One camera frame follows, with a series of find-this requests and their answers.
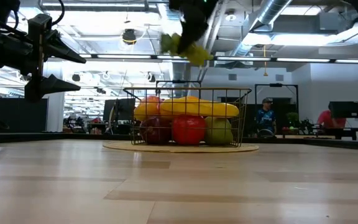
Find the green apple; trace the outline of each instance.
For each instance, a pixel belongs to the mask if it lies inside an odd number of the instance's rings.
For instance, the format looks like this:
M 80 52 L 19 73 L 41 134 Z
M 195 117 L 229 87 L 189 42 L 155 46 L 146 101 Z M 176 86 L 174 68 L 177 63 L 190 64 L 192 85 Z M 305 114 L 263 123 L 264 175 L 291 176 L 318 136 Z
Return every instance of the green apple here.
M 205 143 L 213 146 L 222 146 L 233 142 L 231 124 L 226 118 L 205 118 Z

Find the metal wire basket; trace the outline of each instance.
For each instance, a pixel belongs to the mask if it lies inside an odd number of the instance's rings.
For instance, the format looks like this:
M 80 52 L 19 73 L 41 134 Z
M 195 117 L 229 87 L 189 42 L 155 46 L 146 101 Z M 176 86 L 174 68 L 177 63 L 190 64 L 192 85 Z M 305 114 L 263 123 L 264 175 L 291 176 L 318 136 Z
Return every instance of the metal wire basket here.
M 240 147 L 250 88 L 125 88 L 132 144 Z

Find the round wooden mat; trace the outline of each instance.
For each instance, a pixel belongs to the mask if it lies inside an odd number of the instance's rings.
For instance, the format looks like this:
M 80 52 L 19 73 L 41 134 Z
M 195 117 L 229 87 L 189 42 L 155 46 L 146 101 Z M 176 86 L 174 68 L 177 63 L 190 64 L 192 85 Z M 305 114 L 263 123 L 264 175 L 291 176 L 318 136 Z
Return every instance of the round wooden mat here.
M 138 151 L 138 152 L 171 152 L 171 153 L 223 153 L 223 152 L 251 152 L 259 146 L 242 144 L 241 147 L 210 147 L 210 146 L 150 146 L 147 144 L 133 145 L 130 141 L 105 142 L 104 147 L 109 149 Z

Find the ceiling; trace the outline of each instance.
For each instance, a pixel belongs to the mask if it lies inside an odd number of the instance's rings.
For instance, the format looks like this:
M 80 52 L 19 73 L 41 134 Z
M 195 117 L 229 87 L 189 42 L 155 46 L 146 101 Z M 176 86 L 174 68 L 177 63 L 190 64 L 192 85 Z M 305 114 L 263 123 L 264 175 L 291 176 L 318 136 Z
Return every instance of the ceiling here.
M 44 0 L 39 5 L 38 0 L 22 0 L 19 13 L 20 24 L 18 28 L 27 31 L 27 19 L 44 12 L 55 20 L 61 13 L 56 0 Z M 250 14 L 257 11 L 261 0 L 230 0 L 223 1 L 213 18 L 211 30 L 217 28 L 216 36 L 202 37 L 198 44 L 210 48 L 212 54 L 229 54 L 230 51 L 243 41 L 244 21 Z M 167 1 L 103 1 L 100 0 L 64 0 L 66 5 L 65 17 L 54 28 L 57 29 L 63 41 L 79 54 L 160 54 L 159 38 L 161 33 L 181 33 L 180 17 L 177 12 L 168 10 Z M 227 12 L 232 9 L 235 16 L 227 20 Z M 286 16 L 297 18 L 312 18 L 324 12 L 335 14 L 340 27 L 344 27 L 338 34 L 331 34 L 333 41 L 330 46 L 293 45 L 291 42 L 274 42 L 263 45 L 254 45 L 250 55 L 259 57 L 313 57 L 313 58 L 358 58 L 358 24 L 353 20 L 357 13 L 339 0 L 293 0 L 282 12 L 275 27 L 286 27 Z M 8 24 L 13 26 L 14 19 L 9 18 Z M 137 42 L 127 45 L 122 41 L 122 33 L 126 29 L 134 29 Z M 304 36 L 303 40 L 314 42 L 314 36 Z M 301 64 L 270 63 L 268 67 L 282 67 L 293 70 Z M 157 80 L 171 80 L 173 66 L 170 62 L 88 62 L 78 65 L 62 62 L 64 66 L 64 79 L 74 82 L 72 76 L 81 77 L 77 85 L 83 86 L 81 91 L 66 93 L 67 110 L 77 110 L 78 105 L 86 105 L 87 113 L 97 114 L 103 111 L 103 100 L 125 96 L 123 86 L 154 86 L 147 80 L 148 75 L 154 75 Z M 258 69 L 264 67 L 263 62 L 254 62 L 250 67 Z M 14 88 L 0 88 L 0 95 L 22 95 L 22 86 L 26 81 L 14 69 L 4 67 L 0 69 L 0 85 L 17 85 Z M 94 86 L 106 91 L 99 93 Z

